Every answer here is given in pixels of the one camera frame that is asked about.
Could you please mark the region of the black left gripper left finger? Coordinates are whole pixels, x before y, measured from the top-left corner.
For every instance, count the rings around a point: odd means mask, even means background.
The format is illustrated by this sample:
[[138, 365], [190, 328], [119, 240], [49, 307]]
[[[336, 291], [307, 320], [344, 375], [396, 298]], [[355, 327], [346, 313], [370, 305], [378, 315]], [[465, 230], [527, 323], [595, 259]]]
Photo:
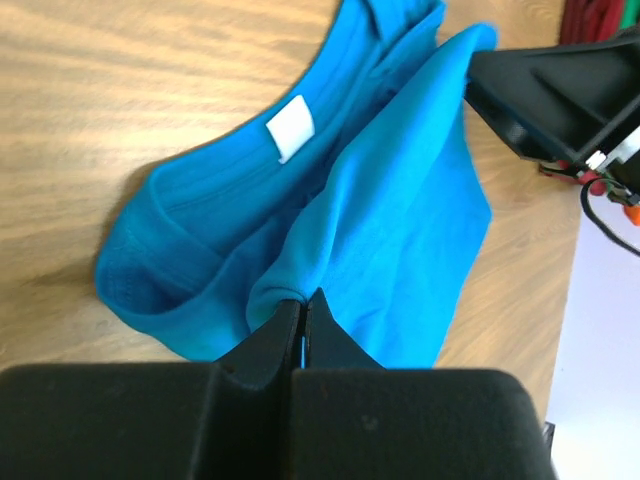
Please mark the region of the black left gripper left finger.
[[220, 360], [32, 364], [1, 375], [5, 479], [279, 479], [302, 308]]

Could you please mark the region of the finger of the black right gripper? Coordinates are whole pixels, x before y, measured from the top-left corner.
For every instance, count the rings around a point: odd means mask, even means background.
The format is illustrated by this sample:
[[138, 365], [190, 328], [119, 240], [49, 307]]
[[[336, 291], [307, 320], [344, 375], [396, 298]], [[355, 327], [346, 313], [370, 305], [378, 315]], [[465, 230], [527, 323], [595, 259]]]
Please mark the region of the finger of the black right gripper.
[[466, 100], [517, 155], [639, 160], [639, 30], [597, 43], [473, 55]]

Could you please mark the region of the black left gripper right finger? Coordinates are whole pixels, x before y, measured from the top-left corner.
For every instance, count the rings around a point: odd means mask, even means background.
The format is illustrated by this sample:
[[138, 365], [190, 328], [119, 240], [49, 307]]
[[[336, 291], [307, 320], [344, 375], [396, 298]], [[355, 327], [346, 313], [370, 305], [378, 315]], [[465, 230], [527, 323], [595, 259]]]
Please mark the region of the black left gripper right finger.
[[291, 377], [290, 479], [553, 479], [532, 400], [494, 369], [384, 369], [307, 307], [306, 365]]

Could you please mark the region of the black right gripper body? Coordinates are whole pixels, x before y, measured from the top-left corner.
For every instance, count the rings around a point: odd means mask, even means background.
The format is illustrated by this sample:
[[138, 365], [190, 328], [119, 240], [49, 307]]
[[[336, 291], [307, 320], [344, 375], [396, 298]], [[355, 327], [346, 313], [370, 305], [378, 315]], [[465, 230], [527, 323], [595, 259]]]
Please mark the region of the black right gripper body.
[[639, 199], [639, 130], [600, 129], [576, 136], [581, 185], [610, 200]]

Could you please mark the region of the blue t shirt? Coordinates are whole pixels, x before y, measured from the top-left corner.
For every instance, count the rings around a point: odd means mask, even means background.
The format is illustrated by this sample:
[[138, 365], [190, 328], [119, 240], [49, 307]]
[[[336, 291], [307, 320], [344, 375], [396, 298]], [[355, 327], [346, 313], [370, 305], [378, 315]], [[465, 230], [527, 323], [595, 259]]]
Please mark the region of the blue t shirt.
[[99, 255], [98, 297], [193, 361], [322, 290], [388, 368], [429, 368], [492, 213], [465, 139], [475, 24], [436, 40], [440, 1], [345, 1], [285, 97], [157, 166]]

